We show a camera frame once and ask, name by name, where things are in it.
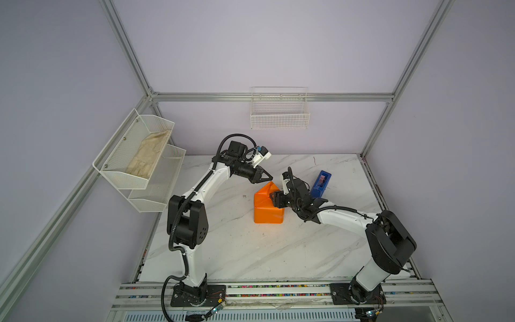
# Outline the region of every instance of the white mesh shelf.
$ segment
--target white mesh shelf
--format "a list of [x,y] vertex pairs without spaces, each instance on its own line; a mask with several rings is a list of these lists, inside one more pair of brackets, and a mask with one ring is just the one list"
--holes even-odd
[[[167,143],[173,122],[135,110],[130,115],[134,113],[136,118],[111,154],[104,162],[99,155],[93,167],[139,212],[161,212],[171,197],[186,150]],[[154,141],[145,140],[149,136]],[[146,150],[142,142],[150,143]]]
[[307,129],[307,88],[252,88],[250,125],[254,130]]
[[164,211],[179,176],[186,150],[167,144],[147,189],[132,190],[127,198],[140,212]]

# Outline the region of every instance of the metal vent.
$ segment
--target metal vent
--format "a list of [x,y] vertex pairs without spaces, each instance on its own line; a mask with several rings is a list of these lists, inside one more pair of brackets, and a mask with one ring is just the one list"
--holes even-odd
[[[170,317],[176,322],[185,321],[186,315],[199,311],[170,311]],[[227,310],[208,320],[210,321],[297,321],[297,322],[340,322],[359,321],[354,317],[354,309],[289,309],[289,310]],[[128,312],[126,322],[133,321],[166,321],[161,311]]]

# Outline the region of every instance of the orange box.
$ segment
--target orange box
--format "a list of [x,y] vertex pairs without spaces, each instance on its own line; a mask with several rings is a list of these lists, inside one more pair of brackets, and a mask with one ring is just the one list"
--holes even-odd
[[284,208],[273,206],[270,194],[280,189],[270,181],[254,194],[254,222],[256,224],[281,224],[284,218]]

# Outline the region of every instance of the aluminum frame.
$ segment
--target aluminum frame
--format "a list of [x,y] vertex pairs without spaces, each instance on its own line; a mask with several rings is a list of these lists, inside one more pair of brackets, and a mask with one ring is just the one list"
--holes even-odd
[[[99,0],[102,9],[104,10],[106,17],[113,29],[113,32],[120,43],[120,46],[127,57],[135,76],[145,92],[144,97],[138,103],[136,110],[143,112],[146,108],[150,107],[153,109],[157,116],[161,116],[158,102],[160,101],[251,101],[251,93],[157,93],[152,90],[148,80],[142,70],[142,67],[138,61],[138,58],[134,52],[134,48],[130,43],[127,32],[125,31],[121,19],[119,17],[116,6],[113,0]],[[407,84],[413,76],[415,69],[419,65],[423,55],[427,51],[427,48],[433,39],[436,31],[442,24],[445,16],[450,10],[454,0],[441,0],[438,7],[436,8],[433,16],[424,31],[414,53],[412,54],[398,84],[395,87],[393,93],[311,93],[307,95],[309,101],[384,101],[386,107],[378,120],[374,130],[372,131],[361,156],[363,157],[362,165],[364,167],[367,178],[371,184],[374,193],[377,196],[378,201],[382,204],[384,209],[387,209],[386,203],[382,198],[382,195],[373,179],[370,168],[366,163],[366,156],[370,153],[371,148],[377,137],[384,128],[388,118],[390,117],[393,109],[399,101],[402,93],[404,92]],[[133,116],[127,117],[124,123],[118,128],[116,133],[110,139],[109,144],[104,148],[102,153],[107,157],[110,149],[112,149],[115,143],[120,139],[120,135],[125,132],[127,126],[132,122]],[[7,280],[0,286],[0,322],[3,321],[12,308],[16,305],[19,298],[23,295],[31,282],[34,275],[39,270],[42,262],[48,255],[51,248],[59,240],[66,229],[68,223],[73,219],[77,210],[81,206],[84,199],[88,196],[89,191],[96,179],[99,177],[99,173],[91,166],[88,171],[81,178],[79,183],[71,191],[65,202],[61,205],[59,210],[56,212],[54,217],[50,220],[47,226],[40,233],[36,241],[31,245],[29,250],[22,257],[20,262],[16,265],[14,270],[8,276]],[[417,275],[413,262],[411,265]],[[445,306],[438,306],[439,311],[434,312],[435,317],[445,317],[445,320],[452,321]],[[125,315],[115,312],[110,317],[122,318]]]
[[395,108],[397,102],[401,98],[402,93],[404,93],[406,86],[408,85],[409,81],[411,80],[411,77],[415,73],[415,70],[420,64],[420,61],[424,57],[424,54],[426,53],[427,48],[431,43],[431,40],[433,40],[436,31],[438,31],[438,28],[440,28],[440,26],[442,25],[443,20],[447,16],[447,13],[451,9],[453,3],[454,0],[441,0],[438,6],[436,7],[436,10],[433,13],[433,16],[431,17],[431,20],[427,25],[424,33],[422,34],[422,37],[420,38],[417,47],[415,48],[415,51],[411,55],[411,58],[409,59],[409,62],[406,65],[406,68],[404,69],[401,78],[395,86],[395,90],[393,91],[394,97],[392,102],[386,103],[383,113],[381,114],[374,129],[372,130],[372,133],[370,134],[367,143],[365,143],[365,147],[361,152],[361,155],[363,157],[366,157],[370,153],[372,146],[374,145],[375,141],[377,140],[377,137],[386,125],[388,118],[390,118],[393,109]]
[[[252,101],[252,93],[154,93],[155,101]],[[275,98],[277,93],[260,94],[261,99]],[[307,93],[307,101],[384,101],[390,102],[393,93]]]
[[[233,296],[226,298],[228,306],[224,310],[253,310],[253,309],[276,309],[280,306],[286,308],[359,308],[349,304],[346,306],[332,304],[331,295],[317,296],[250,296],[259,294],[290,293],[292,290],[301,290],[306,293],[330,293],[329,286],[321,284],[349,283],[350,281],[303,281],[303,282],[238,282],[238,283],[211,283],[217,285],[278,285],[278,287],[244,287],[227,288],[227,294],[245,294],[247,296]],[[281,287],[283,284],[305,284],[307,287]],[[165,303],[168,303],[173,295],[174,283],[169,283],[165,290]],[[404,280],[386,280],[381,283],[385,293],[385,306],[406,307],[406,306],[428,306],[444,307],[444,303],[438,294],[432,280],[410,278]],[[111,307],[111,311],[153,311],[161,308],[161,288],[163,283],[127,283],[122,284]],[[167,310],[183,310],[186,308],[172,308]]]

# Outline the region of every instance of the white marble table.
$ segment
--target white marble table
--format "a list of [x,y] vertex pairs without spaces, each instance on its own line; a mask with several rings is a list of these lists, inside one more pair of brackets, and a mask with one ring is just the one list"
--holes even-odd
[[[207,171],[211,157],[186,156],[174,194],[190,189]],[[332,177],[324,198],[366,212],[381,211],[357,155],[273,155],[261,166],[278,187],[288,166],[310,185],[321,170],[327,171]],[[370,259],[365,238],[330,225],[304,223],[289,208],[282,224],[255,224],[253,197],[265,184],[233,176],[206,205],[209,233],[201,246],[209,281],[352,278]],[[142,282],[162,282],[168,275],[182,274],[180,252],[168,250],[166,222],[164,213],[140,275]],[[409,273],[401,271],[396,277]]]

